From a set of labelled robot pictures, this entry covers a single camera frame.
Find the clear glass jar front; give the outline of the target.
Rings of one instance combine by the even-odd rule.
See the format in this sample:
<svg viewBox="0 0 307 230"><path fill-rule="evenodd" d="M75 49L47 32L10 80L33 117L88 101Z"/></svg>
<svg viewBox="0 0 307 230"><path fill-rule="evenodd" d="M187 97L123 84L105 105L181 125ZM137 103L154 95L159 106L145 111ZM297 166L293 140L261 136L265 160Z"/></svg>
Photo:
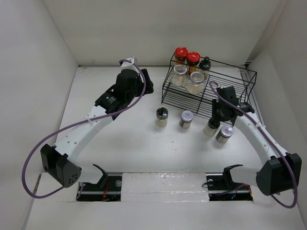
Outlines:
<svg viewBox="0 0 307 230"><path fill-rule="evenodd" d="M186 90L192 95L201 93L204 90L205 76L199 71L194 71L190 74L190 83L187 85Z"/></svg>

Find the clear glass jar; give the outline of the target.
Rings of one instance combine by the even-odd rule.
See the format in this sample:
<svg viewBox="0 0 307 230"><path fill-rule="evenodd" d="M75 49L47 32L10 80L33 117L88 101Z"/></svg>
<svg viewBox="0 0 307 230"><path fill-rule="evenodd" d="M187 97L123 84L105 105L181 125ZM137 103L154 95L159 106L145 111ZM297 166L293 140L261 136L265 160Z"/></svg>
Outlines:
<svg viewBox="0 0 307 230"><path fill-rule="evenodd" d="M176 87L184 87L188 82L188 69L186 65L175 65L171 72L171 83Z"/></svg>
<svg viewBox="0 0 307 230"><path fill-rule="evenodd" d="M201 93L204 90L205 76L199 71L194 71L190 74L190 83L187 85L186 90L192 95Z"/></svg>

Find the red lid sauce jar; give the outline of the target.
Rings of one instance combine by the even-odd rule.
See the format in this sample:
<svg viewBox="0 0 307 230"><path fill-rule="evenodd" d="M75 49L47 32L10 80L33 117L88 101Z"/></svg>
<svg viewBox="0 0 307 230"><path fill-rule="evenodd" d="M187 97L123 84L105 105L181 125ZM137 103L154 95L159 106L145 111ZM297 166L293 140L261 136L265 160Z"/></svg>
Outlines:
<svg viewBox="0 0 307 230"><path fill-rule="evenodd" d="M174 52L174 62L176 65L186 64L188 49L186 47L177 47Z"/></svg>
<svg viewBox="0 0 307 230"><path fill-rule="evenodd" d="M197 65L200 62L200 58L201 56L198 52L192 51L187 54L186 63L189 68L188 69L189 74L197 70Z"/></svg>

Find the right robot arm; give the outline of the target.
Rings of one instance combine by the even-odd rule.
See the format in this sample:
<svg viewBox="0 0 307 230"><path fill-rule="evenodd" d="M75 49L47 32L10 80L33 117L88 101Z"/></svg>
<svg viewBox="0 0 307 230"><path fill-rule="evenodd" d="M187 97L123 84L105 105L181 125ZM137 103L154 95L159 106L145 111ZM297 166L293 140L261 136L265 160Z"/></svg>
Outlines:
<svg viewBox="0 0 307 230"><path fill-rule="evenodd" d="M241 103L233 86L214 88L216 82L210 82L210 88L216 95L212 102L212 117L215 125L230 121L240 130L256 151L262 167L252 173L251 181L266 196L272 196L287 190L298 195L298 185L302 159L296 153L289 153L278 144L259 121L252 106Z"/></svg>

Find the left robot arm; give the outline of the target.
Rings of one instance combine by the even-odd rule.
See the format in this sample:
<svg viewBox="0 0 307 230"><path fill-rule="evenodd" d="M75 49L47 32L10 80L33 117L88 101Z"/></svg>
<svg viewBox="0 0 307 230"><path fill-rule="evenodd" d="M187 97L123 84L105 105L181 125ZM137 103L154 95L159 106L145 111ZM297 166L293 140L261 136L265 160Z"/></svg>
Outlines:
<svg viewBox="0 0 307 230"><path fill-rule="evenodd" d="M77 125L53 146L45 144L41 148L44 170L64 188L85 181L96 190L104 189L107 178L101 168L96 165L87 171L76 165L77 158L95 135L118 117L119 111L126 109L134 98L153 91L154 84L147 69L142 69L140 73L123 69L117 75L116 83L95 101L84 124Z"/></svg>

